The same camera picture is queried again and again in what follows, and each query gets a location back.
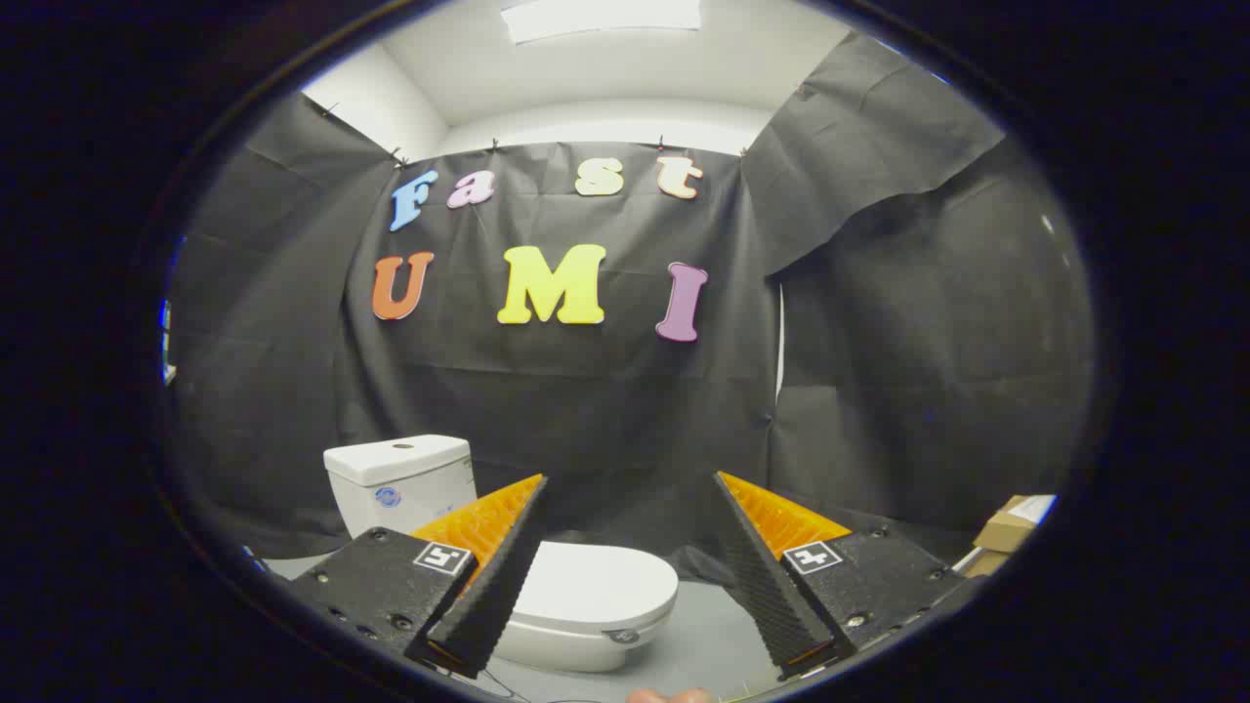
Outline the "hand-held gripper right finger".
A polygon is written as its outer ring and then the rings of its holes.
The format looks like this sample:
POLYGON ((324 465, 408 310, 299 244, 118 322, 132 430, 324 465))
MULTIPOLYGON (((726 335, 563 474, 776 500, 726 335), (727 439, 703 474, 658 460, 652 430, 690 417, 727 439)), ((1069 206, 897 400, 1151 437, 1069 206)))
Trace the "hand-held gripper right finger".
POLYGON ((968 600, 965 577, 896 530, 849 529, 728 472, 712 477, 712 530, 782 680, 968 600))

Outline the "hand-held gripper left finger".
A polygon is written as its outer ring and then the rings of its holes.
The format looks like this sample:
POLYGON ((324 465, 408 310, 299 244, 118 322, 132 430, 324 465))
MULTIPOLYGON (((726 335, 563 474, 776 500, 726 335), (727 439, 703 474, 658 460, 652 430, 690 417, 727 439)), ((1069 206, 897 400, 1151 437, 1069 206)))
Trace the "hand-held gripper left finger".
POLYGON ((474 678, 512 618, 541 544, 548 484, 526 477, 411 533, 362 530, 289 588, 368 645, 474 678))

